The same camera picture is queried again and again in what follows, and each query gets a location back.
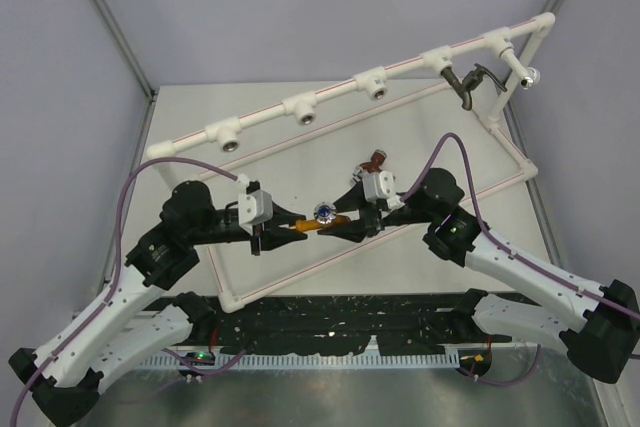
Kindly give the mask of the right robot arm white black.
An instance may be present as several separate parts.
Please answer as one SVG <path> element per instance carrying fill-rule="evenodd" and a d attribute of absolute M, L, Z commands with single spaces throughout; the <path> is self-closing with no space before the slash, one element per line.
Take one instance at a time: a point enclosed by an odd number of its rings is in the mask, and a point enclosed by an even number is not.
<path fill-rule="evenodd" d="M 387 171 L 368 174 L 334 202 L 314 209 L 320 234 L 360 243 L 388 227 L 424 224 L 424 243 L 438 258 L 492 277 L 527 298 L 511 302 L 479 290 L 465 295 L 452 317 L 465 341 L 482 334 L 536 343 L 563 355 L 581 372 L 616 383 L 639 342 L 635 291 L 567 272 L 522 252 L 460 205 L 462 189 L 431 168 L 411 193 L 397 193 Z"/>

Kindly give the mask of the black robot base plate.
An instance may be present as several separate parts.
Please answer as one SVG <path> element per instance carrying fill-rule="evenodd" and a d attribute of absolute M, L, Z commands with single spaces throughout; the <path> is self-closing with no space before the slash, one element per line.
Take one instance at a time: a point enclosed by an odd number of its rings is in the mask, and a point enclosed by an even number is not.
<path fill-rule="evenodd" d="M 376 340 L 384 356 L 442 353 L 448 344 L 483 344 L 488 335 L 456 309 L 461 294 L 272 296 L 233 313 L 216 297 L 213 313 L 181 346 L 256 355 L 362 354 Z"/>

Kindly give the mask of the white PVC pipe frame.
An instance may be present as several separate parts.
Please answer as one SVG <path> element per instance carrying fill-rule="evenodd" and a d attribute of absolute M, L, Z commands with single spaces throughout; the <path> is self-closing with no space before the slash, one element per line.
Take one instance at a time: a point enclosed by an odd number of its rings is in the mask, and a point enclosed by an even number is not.
<path fill-rule="evenodd" d="M 190 159 L 256 179 L 284 207 L 309 213 L 348 186 L 353 167 L 376 149 L 406 189 L 429 158 L 457 178 L 471 171 L 485 207 L 511 201 L 501 226 L 535 252 L 542 238 L 526 199 L 537 168 L 512 142 L 501 112 L 508 95 L 484 86 L 464 111 L 443 80 L 408 80 L 408 63 L 386 69 L 389 94 L 368 98 L 361 82 L 324 87 L 317 82 L 164 86 L 158 92 L 146 153 L 177 157 L 162 163 L 143 189 L 144 201 L 186 179 L 205 182 L 216 200 L 230 184 L 216 172 L 193 170 Z M 252 256 L 237 245 L 199 249 L 200 263 L 177 291 L 219 294 L 230 309 L 265 296 L 441 294 L 471 287 L 503 291 L 484 274 L 437 258 L 423 228 L 390 228 L 361 243 L 311 235 L 271 253 Z"/>

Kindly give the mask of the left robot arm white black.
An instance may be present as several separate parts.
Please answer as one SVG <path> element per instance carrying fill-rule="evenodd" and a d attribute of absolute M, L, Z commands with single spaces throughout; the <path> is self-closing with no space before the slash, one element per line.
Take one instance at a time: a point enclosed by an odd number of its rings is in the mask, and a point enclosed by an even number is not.
<path fill-rule="evenodd" d="M 197 246 L 247 241 L 258 255 L 306 239 L 295 228 L 301 218 L 259 188 L 241 195 L 234 208 L 216 209 L 204 183 L 179 184 L 163 204 L 159 224 L 127 254 L 119 275 L 54 339 L 18 349 L 10 367 L 54 425 L 75 424 L 149 356 L 212 337 L 213 310 L 193 292 L 178 295 L 145 324 L 125 329 L 198 264 Z"/>

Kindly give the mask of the orange faucet blue knob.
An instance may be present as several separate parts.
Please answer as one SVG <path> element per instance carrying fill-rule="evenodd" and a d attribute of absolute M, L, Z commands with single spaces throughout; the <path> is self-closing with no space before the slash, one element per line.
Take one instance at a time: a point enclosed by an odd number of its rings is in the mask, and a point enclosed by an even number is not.
<path fill-rule="evenodd" d="M 317 204 L 310 219 L 298 219 L 292 229 L 297 232 L 322 230 L 335 225 L 347 224 L 351 219 L 337 212 L 336 206 L 328 201 Z"/>

